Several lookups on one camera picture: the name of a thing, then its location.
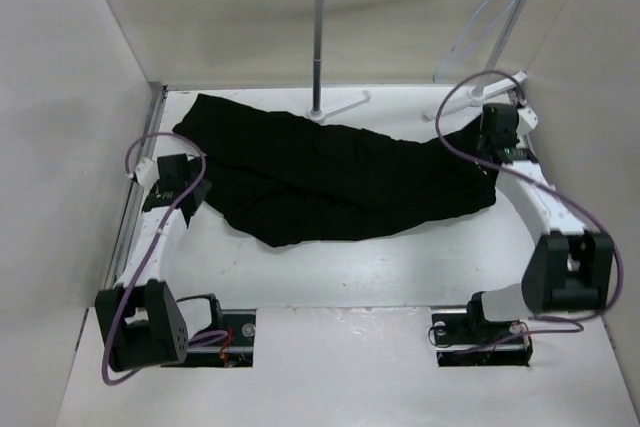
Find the black trousers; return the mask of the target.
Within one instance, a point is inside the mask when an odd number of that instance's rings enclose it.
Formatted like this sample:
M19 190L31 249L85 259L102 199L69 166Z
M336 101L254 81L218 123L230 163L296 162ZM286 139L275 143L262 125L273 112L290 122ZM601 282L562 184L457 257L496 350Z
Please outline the black trousers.
M207 203L283 247L386 237L493 206L494 176L464 160L479 127L419 143L199 95L174 132L205 154Z

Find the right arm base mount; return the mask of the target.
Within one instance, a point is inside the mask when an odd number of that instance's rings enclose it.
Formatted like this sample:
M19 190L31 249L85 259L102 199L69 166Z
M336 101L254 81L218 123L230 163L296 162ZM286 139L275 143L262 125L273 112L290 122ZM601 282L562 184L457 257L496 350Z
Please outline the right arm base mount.
M528 367L533 343L521 321L473 326L461 309L431 314L428 340L439 367Z

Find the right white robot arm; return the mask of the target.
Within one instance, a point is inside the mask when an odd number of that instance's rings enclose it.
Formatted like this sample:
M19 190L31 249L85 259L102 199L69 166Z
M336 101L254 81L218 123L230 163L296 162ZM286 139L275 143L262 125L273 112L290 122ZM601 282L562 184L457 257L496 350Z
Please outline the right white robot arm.
M601 311L606 306L614 244L594 232L554 194L540 164L518 145L518 128L528 108L486 104L480 117L477 153L500 167L496 187L516 209L534 242L522 280L478 292L467 304L464 331L473 341L489 341L500 323L535 315Z

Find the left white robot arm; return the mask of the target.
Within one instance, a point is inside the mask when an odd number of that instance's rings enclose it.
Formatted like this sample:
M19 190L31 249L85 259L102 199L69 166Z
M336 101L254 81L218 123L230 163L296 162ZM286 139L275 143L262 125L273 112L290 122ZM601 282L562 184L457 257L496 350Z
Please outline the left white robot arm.
M125 269L95 298L104 373L179 365L191 347L214 345L227 336L215 295L177 299L168 284L177 247L211 188L203 160L176 154L158 158L156 167Z

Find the light blue plastic hanger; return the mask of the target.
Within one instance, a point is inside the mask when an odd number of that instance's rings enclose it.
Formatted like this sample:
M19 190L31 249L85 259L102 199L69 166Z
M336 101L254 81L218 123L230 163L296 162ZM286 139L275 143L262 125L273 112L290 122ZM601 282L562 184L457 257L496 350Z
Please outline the light blue plastic hanger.
M437 84L453 81L496 26L510 12L515 1L482 0L448 53L434 70L432 81Z

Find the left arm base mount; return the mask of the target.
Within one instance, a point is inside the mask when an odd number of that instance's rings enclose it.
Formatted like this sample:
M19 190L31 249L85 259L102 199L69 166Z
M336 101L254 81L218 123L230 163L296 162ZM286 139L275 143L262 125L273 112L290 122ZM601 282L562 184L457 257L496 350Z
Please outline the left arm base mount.
M217 342L190 347L186 360L170 368L251 368L257 330L256 310L223 310L222 327L227 332Z

